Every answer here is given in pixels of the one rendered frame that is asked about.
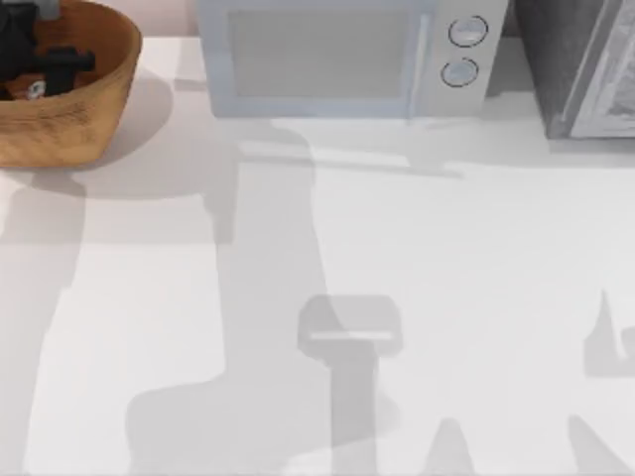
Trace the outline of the wooden basket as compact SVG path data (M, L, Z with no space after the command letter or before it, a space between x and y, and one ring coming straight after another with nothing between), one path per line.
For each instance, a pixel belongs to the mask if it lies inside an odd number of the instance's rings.
M83 165L107 149L128 101L142 34L125 14L92 0L61 0L51 21L38 16L27 39L38 54L73 47L95 54L95 69L76 71L66 94L28 100L26 91L47 73L6 80L11 100L0 100L0 168Z

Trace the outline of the pale blue microwave door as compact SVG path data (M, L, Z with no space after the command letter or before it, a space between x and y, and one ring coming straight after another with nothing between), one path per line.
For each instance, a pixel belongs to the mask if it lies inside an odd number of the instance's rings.
M415 113L433 0L196 0L217 117Z

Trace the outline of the round microwave knob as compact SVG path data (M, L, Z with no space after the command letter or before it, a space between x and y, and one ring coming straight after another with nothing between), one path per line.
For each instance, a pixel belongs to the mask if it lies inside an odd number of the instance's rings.
M441 69L441 80L451 88L463 88L478 79L480 67L470 58L448 61Z
M489 33L487 21L477 15L454 20L447 30L449 41L458 48L473 48L481 44Z

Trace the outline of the pale microwave oven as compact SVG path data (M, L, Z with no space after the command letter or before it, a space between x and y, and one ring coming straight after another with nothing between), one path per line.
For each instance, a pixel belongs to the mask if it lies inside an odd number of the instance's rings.
M488 88L509 0L433 0L435 7L428 27L425 69L416 117L464 117L481 107ZM448 39L448 27L456 19L477 15L489 25L485 40L473 48L458 48ZM442 67L451 60L475 60L480 73L471 85L451 88L441 80Z

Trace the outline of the grey cabinet door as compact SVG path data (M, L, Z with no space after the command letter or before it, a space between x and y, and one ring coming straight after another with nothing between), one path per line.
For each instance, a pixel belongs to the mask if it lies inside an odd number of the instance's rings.
M577 83L579 139L635 139L635 0L605 0Z

